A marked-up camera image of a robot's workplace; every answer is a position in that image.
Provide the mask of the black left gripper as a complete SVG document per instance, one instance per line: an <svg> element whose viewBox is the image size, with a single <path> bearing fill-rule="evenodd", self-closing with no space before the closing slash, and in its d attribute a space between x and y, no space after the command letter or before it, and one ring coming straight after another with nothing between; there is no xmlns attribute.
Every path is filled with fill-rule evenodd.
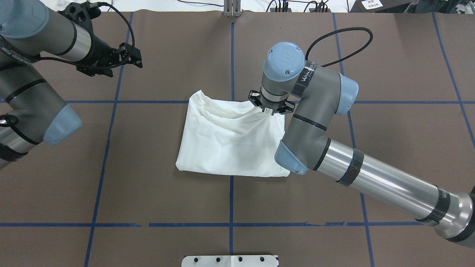
<svg viewBox="0 0 475 267"><path fill-rule="evenodd" d="M91 50L81 61L76 70L90 77L105 75L113 77L111 66L132 64L143 68L141 51L128 43L122 43L118 48L110 47L105 41L94 36Z"/></svg>

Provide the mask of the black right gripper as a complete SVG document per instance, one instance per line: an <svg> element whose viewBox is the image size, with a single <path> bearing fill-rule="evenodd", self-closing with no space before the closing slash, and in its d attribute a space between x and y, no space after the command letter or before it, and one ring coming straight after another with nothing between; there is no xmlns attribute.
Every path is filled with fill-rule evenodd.
<svg viewBox="0 0 475 267"><path fill-rule="evenodd" d="M287 98L282 99L283 96L275 96L278 101L271 101L265 96L263 91L250 90L248 94L248 100L257 108L261 108L262 111L269 109L272 111L271 115L280 114L286 115L295 111L296 104L292 101L288 101Z"/></svg>

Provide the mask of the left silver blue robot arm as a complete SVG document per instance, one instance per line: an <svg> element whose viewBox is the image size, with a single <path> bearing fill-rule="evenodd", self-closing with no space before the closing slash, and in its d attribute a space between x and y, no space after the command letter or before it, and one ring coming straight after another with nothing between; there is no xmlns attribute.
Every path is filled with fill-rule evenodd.
<svg viewBox="0 0 475 267"><path fill-rule="evenodd" d="M59 144L82 126L34 63L66 63L91 77L112 77L114 68L127 64L143 67L131 24L124 16L131 44L113 48L94 34L92 20L101 15L103 6L118 11L107 2L72 2L54 11L39 0L1 1L0 94L12 108L1 115L1 168L42 142Z"/></svg>

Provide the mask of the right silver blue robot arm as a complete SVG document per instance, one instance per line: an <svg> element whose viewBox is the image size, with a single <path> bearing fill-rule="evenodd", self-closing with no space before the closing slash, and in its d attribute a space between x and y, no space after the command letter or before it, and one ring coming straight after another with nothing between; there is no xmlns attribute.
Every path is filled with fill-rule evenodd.
<svg viewBox="0 0 475 267"><path fill-rule="evenodd" d="M450 192L327 135L335 115L346 116L358 83L305 57L291 42L274 44L263 61L260 90L248 100L263 111L292 115L274 159L288 171L317 171L431 227L445 240L474 248L474 192Z"/></svg>

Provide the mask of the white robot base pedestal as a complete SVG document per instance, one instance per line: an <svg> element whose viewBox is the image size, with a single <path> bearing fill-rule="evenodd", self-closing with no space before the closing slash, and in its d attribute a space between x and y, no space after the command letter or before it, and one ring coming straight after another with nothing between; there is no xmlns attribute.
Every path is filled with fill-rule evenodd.
<svg viewBox="0 0 475 267"><path fill-rule="evenodd" d="M279 267L275 255L186 256L182 267Z"/></svg>

